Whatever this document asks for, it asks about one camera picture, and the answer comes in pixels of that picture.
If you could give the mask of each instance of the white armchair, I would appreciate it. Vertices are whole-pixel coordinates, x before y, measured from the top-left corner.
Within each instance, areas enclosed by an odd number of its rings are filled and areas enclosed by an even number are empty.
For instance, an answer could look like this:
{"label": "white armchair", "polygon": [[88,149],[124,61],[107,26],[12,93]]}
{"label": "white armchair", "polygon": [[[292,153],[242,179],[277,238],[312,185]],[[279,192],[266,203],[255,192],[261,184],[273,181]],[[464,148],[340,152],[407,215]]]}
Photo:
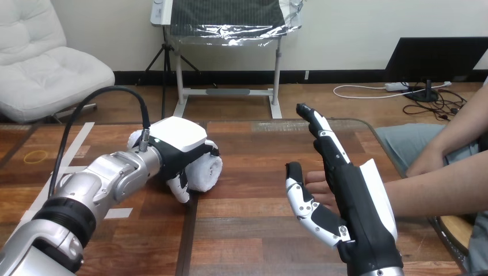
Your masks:
{"label": "white armchair", "polygon": [[66,47],[49,0],[0,0],[0,113],[38,120],[114,82],[104,63]]}

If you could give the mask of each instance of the person's arm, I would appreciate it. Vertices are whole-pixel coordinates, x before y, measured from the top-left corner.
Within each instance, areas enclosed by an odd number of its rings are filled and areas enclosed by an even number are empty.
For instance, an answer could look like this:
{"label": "person's arm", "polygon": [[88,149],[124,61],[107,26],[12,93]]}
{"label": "person's arm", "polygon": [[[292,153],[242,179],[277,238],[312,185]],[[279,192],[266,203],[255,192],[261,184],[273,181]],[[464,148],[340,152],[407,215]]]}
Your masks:
{"label": "person's arm", "polygon": [[407,177],[444,167],[443,158],[488,131],[488,86],[481,88],[451,122],[422,150],[406,171]]}
{"label": "person's arm", "polygon": [[488,86],[482,87],[429,143],[443,156],[464,147],[488,131]]}
{"label": "person's arm", "polygon": [[385,183],[395,216],[443,216],[488,210],[488,151],[439,170]]}

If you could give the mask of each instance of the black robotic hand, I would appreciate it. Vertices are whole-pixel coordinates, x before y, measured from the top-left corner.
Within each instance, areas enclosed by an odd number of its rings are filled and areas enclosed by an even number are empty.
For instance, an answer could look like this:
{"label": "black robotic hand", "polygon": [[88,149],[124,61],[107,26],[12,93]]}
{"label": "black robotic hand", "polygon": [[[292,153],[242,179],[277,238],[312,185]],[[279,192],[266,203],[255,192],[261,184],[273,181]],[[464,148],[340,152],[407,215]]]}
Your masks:
{"label": "black robotic hand", "polygon": [[327,119],[305,104],[298,115],[307,120],[322,156],[327,183],[334,193],[341,217],[305,189],[299,163],[287,164],[287,196],[300,223],[316,237],[337,247],[349,275],[403,275],[395,241],[397,228],[390,202],[373,161],[354,166]]}

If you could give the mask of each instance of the monitor stand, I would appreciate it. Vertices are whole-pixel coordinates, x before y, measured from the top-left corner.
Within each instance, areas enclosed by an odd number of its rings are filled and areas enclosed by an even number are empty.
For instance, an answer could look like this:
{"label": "monitor stand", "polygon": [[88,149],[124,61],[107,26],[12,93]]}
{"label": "monitor stand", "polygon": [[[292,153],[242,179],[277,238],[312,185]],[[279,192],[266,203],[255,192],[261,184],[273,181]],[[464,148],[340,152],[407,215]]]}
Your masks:
{"label": "monitor stand", "polygon": [[[424,87],[412,87],[409,88],[409,91],[417,91],[421,90]],[[425,82],[425,90],[422,92],[417,92],[417,93],[411,93],[411,94],[405,94],[405,97],[417,101],[417,102],[435,102],[439,99],[439,94],[435,91],[432,90],[432,81],[428,79]]]}

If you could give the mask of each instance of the white towel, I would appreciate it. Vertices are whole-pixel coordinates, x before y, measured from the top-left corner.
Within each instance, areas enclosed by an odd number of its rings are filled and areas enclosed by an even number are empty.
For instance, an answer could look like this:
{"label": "white towel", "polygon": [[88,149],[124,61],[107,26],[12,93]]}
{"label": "white towel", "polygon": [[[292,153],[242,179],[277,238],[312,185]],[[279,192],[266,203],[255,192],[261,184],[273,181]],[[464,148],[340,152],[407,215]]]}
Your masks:
{"label": "white towel", "polygon": [[[134,147],[142,131],[135,131],[129,137],[127,149]],[[195,191],[208,191],[215,186],[222,172],[222,159],[210,153],[202,155],[200,158],[189,164],[185,168],[188,188]]]}
{"label": "white towel", "polygon": [[142,131],[134,131],[130,136],[129,140],[127,141],[127,149],[131,150],[135,143],[137,142],[137,139],[140,137]]}

